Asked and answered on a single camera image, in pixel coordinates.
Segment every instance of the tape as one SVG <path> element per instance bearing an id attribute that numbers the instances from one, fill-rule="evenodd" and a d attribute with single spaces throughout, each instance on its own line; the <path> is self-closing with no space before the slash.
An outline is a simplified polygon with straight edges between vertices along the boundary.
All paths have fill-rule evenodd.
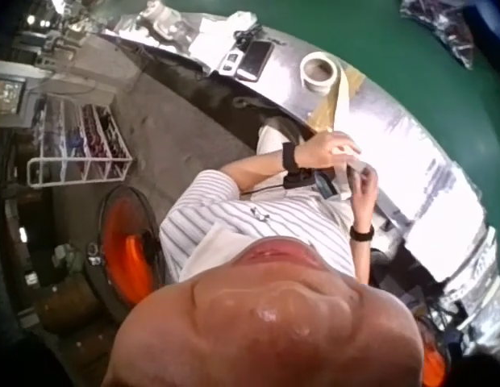
<path id="1" fill-rule="evenodd" d="M 302 84 L 315 93 L 329 93 L 339 75 L 339 67 L 325 52 L 312 52 L 300 62 Z"/>

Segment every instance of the watch strap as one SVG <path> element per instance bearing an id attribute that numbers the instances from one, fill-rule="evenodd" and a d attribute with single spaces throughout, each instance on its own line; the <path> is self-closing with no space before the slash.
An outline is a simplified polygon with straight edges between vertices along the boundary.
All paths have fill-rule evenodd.
<path id="1" fill-rule="evenodd" d="M 295 161 L 295 147 L 294 143 L 282 144 L 282 168 L 291 173 L 298 173 L 300 171 Z"/>
<path id="2" fill-rule="evenodd" d="M 350 226 L 350 239 L 356 242 L 369 242 L 372 240 L 374 232 L 373 226 L 370 226 L 370 231 L 365 234 L 357 232 L 354 226 Z"/>

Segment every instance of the left hand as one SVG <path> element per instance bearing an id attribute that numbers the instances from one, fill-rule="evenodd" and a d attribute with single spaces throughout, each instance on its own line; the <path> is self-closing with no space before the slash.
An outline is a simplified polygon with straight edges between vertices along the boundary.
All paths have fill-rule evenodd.
<path id="1" fill-rule="evenodd" d="M 341 131 L 323 131 L 295 148 L 295 161 L 300 168 L 324 169 L 348 163 L 354 155 L 345 152 L 360 149 L 350 137 Z"/>
<path id="2" fill-rule="evenodd" d="M 379 192 L 377 172 L 371 166 L 367 166 L 362 173 L 352 171 L 349 183 L 352 187 L 350 202 L 354 214 L 354 229 L 366 234 L 372 226 L 373 210 Z"/>

